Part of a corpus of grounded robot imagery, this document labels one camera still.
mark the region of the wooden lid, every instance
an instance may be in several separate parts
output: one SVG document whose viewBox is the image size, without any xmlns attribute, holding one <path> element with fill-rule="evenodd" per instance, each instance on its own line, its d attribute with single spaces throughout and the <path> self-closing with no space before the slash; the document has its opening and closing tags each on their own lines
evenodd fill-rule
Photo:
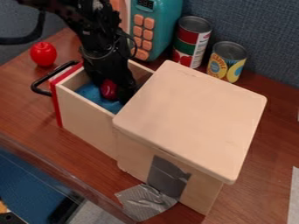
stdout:
<svg viewBox="0 0 299 224">
<path fill-rule="evenodd" d="M 267 98 L 165 61 L 113 122 L 227 184 L 238 178 Z"/>
</svg>

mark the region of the teal toy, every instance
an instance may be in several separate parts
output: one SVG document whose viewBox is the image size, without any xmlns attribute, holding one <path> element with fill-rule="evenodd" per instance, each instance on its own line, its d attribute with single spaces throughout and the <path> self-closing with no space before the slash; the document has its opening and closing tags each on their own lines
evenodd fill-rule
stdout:
<svg viewBox="0 0 299 224">
<path fill-rule="evenodd" d="M 130 34 L 138 46 L 136 58 L 159 57 L 172 41 L 182 8 L 183 0 L 131 0 Z"/>
</svg>

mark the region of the blue object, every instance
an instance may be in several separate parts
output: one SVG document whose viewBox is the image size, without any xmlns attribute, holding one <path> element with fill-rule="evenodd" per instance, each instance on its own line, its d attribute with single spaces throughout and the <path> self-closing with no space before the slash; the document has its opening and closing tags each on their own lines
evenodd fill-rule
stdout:
<svg viewBox="0 0 299 224">
<path fill-rule="evenodd" d="M 152 49 L 147 61 L 155 60 L 171 43 L 177 20 L 181 17 L 183 0 L 131 0 L 131 35 L 134 35 L 135 15 L 142 15 L 143 30 L 146 18 L 153 18 L 155 26 L 151 30 L 154 38 L 151 40 Z"/>
<path fill-rule="evenodd" d="M 0 148 L 0 196 L 13 213 L 28 223 L 46 224 L 66 197 L 54 186 L 62 184 Z"/>
<path fill-rule="evenodd" d="M 104 99 L 100 90 L 92 83 L 87 83 L 75 91 L 77 94 L 87 98 L 89 101 L 98 104 L 113 114 L 117 114 L 122 109 L 122 104 L 118 101 L 109 101 Z"/>
</svg>

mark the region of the red ball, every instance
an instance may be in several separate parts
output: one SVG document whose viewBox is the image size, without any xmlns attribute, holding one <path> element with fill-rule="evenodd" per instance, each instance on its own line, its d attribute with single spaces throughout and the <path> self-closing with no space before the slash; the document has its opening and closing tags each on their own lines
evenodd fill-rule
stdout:
<svg viewBox="0 0 299 224">
<path fill-rule="evenodd" d="M 39 42 L 31 47 L 32 60 L 41 67 L 48 67 L 57 58 L 57 52 L 53 45 L 48 42 Z"/>
<path fill-rule="evenodd" d="M 116 90 L 117 85 L 111 80 L 104 80 L 101 84 L 101 94 L 107 100 L 115 101 L 117 99 Z"/>
</svg>

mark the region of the soup can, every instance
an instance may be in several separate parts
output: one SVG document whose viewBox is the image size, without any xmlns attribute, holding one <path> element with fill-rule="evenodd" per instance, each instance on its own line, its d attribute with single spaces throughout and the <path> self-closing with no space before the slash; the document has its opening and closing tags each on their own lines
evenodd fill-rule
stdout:
<svg viewBox="0 0 299 224">
<path fill-rule="evenodd" d="M 205 19 L 181 17 L 174 40 L 173 60 L 187 67 L 199 67 L 211 32 L 212 26 Z"/>
<path fill-rule="evenodd" d="M 236 82 L 247 60 L 247 51 L 230 41 L 216 43 L 207 67 L 207 73 L 221 80 Z"/>
</svg>

